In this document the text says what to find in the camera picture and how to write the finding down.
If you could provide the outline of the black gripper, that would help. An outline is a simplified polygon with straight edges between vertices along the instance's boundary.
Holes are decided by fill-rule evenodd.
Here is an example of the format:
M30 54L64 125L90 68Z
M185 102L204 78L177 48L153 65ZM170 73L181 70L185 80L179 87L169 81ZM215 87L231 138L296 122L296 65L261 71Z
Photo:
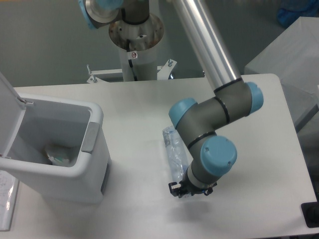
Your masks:
M191 182L187 174L184 175L180 183L171 182L168 184L169 191L174 197L181 198L184 195L194 196L195 194L204 194L208 196L212 193L212 186L209 185L195 185Z

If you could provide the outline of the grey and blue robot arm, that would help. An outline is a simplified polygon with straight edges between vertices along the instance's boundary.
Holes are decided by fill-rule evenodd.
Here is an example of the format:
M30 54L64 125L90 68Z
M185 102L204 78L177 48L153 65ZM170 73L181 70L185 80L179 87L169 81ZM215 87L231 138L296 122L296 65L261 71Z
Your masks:
M255 83L243 81L205 2L175 0L172 4L214 97L202 103L186 98L169 110L170 120L193 158L183 178L171 182L169 190L179 198L209 195L237 159L235 145L216 131L259 110L264 98ZM81 0L79 6L89 28L109 27L110 39L122 55L125 81L157 77L155 60L148 52L161 41L163 24L150 12L147 0Z

